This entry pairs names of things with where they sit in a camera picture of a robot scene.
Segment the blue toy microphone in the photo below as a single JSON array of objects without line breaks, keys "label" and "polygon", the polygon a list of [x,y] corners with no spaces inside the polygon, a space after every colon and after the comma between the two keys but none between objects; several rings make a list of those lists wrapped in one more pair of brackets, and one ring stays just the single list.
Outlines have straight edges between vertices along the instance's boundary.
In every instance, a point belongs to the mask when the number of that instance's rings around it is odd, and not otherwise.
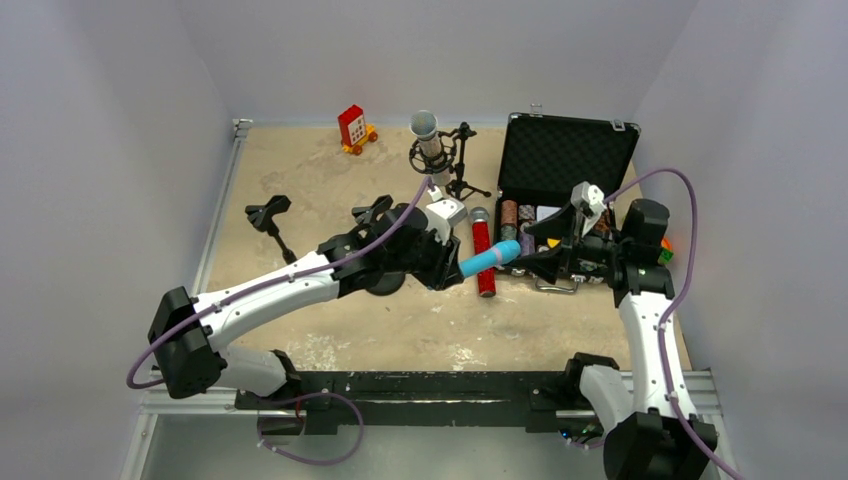
[{"label": "blue toy microphone", "polygon": [[490,268],[510,263],[517,259],[520,254],[521,245],[518,241],[501,241],[489,249],[461,261],[459,270],[464,277],[476,276]]}]

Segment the rhinestone silver microphone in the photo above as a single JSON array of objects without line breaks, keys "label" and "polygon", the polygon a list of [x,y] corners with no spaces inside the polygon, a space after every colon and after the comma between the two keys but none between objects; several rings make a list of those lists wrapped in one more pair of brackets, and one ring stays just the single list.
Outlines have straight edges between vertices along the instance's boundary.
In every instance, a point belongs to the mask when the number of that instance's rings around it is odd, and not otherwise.
[{"label": "rhinestone silver microphone", "polygon": [[449,172],[452,157],[445,149],[436,116],[427,110],[414,113],[409,122],[415,141],[410,147],[409,162],[414,171],[430,177],[432,183],[446,187],[451,181]]}]

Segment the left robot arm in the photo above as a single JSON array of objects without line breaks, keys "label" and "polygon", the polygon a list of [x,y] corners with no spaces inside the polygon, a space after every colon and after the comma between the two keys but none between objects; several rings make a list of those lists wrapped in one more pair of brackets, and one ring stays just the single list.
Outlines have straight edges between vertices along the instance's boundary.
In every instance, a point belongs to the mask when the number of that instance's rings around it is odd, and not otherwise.
[{"label": "left robot arm", "polygon": [[162,296],[148,340],[171,398],[215,386],[276,393],[293,380],[292,363],[235,342],[301,308],[372,289],[391,275],[410,275],[431,290],[462,282],[454,234],[467,215],[462,203],[442,199],[419,209],[382,196],[351,214],[352,230],[282,269],[227,290],[192,297],[177,287]]}]

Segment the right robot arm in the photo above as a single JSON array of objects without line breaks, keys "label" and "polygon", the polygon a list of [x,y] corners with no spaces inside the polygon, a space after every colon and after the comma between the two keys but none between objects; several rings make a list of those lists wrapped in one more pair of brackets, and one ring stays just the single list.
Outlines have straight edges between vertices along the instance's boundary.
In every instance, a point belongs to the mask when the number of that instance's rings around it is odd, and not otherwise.
[{"label": "right robot arm", "polygon": [[630,204],[620,230],[593,233],[589,206],[566,206],[527,226],[528,234],[558,239],[545,252],[519,257],[515,265],[548,282],[583,262],[605,268],[605,282],[624,324],[632,367],[631,388],[602,361],[579,366],[577,387],[604,429],[603,465],[609,479],[698,479],[718,445],[716,428],[700,420],[685,385],[674,325],[677,296],[670,271],[661,264],[670,218],[650,199]]}]

